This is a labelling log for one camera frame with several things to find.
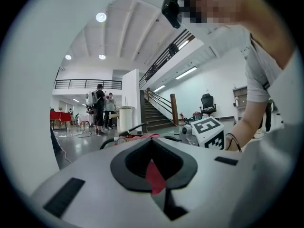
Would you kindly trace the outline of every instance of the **white trash can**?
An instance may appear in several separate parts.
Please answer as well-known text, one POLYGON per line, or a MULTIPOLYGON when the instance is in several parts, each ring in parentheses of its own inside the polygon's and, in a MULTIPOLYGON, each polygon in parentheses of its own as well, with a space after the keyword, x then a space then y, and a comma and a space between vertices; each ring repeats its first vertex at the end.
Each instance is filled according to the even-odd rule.
POLYGON ((118 131, 124 132, 134 127, 133 124, 133 110, 132 106, 121 106, 119 109, 119 129, 118 131))

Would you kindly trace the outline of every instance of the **cabinet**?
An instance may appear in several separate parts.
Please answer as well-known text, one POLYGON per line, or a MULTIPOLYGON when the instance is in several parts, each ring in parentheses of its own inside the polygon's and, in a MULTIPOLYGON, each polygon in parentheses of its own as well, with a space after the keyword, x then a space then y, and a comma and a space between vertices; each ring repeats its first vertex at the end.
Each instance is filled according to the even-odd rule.
POLYGON ((237 108, 245 108, 247 105, 247 86, 233 89, 233 95, 234 98, 238 97, 238 106, 236 106, 236 103, 233 105, 237 108))

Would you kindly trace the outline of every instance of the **red table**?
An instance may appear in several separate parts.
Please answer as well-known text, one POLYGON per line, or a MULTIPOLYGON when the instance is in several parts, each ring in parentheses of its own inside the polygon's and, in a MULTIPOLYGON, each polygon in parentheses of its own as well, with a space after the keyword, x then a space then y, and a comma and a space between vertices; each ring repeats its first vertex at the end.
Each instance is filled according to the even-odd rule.
POLYGON ((65 112, 49 112, 49 119, 50 121, 53 121, 53 130, 62 130, 61 128, 61 123, 64 122, 66 128, 64 128, 63 130, 67 129, 67 122, 70 122, 72 120, 72 117, 70 115, 70 113, 65 113, 65 112), (55 120, 59 120, 59 128, 58 129, 54 129, 54 125, 55 125, 55 120))

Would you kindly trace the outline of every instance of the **backpack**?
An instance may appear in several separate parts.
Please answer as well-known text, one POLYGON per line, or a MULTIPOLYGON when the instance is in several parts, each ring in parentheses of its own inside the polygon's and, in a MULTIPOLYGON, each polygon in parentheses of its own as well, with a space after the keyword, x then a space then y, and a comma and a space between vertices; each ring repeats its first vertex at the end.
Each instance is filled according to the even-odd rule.
POLYGON ((86 103, 86 105, 88 105, 88 106, 92 106, 92 105, 96 104, 97 101, 99 100, 99 99, 97 98, 96 91, 94 91, 94 92, 89 91, 89 92, 85 95, 85 98, 86 98, 86 99, 85 99, 85 103, 86 103))

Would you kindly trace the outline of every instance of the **black metal railing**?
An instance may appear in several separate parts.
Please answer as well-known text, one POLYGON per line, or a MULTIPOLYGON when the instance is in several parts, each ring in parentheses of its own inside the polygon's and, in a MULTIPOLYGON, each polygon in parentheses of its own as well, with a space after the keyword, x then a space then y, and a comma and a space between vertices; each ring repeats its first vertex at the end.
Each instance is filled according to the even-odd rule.
POLYGON ((192 41, 194 39, 194 35, 192 35, 186 29, 183 30, 174 41, 163 51, 163 53, 156 59, 156 61, 152 64, 152 66, 148 69, 148 71, 142 76, 139 81, 139 88, 141 88, 158 70, 161 69, 177 52, 179 52, 179 47, 188 41, 192 41))
POLYGON ((159 104, 161 107, 163 107, 167 112, 171 113, 172 114, 172 106, 171 106, 171 101, 168 101, 167 99, 161 97, 160 95, 152 92, 152 91, 149 91, 149 92, 145 92, 145 98, 148 100, 149 98, 152 99, 154 102, 156 102, 157 104, 159 104))
POLYGON ((122 82, 102 79, 59 79, 55 81, 55 89, 97 88, 102 84, 105 89, 122 89, 122 82))

